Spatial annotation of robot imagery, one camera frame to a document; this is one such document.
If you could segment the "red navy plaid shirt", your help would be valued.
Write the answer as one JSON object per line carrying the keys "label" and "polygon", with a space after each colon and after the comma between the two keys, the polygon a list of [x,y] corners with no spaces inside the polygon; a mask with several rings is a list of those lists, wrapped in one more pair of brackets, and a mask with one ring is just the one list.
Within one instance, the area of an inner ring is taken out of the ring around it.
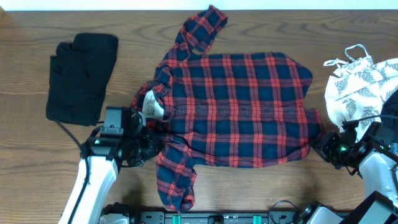
{"label": "red navy plaid shirt", "polygon": [[154,77],[132,100],[160,114],[147,126],[163,144],[157,190],[168,210],[194,203],[196,165],[261,168],[301,160],[324,132],[318,110],[304,107],[312,73],[281,52],[211,54],[228,18],[214,6],[187,19]]}

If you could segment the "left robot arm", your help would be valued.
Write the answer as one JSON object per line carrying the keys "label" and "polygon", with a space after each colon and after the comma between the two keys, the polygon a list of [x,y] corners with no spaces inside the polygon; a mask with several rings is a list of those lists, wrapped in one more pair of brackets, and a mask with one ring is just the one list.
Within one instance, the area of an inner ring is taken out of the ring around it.
{"label": "left robot arm", "polygon": [[130,206],[105,200],[122,168],[143,166],[160,152],[159,138],[146,122],[134,108],[106,108],[103,124],[78,145],[78,174],[60,223],[140,222]]}

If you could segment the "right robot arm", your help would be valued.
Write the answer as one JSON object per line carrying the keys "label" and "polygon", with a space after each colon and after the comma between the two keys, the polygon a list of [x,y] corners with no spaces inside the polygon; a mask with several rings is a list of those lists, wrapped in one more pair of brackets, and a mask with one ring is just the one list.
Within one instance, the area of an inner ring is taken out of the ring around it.
{"label": "right robot arm", "polygon": [[341,216],[320,202],[296,214],[294,223],[397,223],[397,131],[372,122],[355,141],[355,129],[343,134],[332,131],[310,146],[335,169],[352,169],[363,180],[365,199]]}

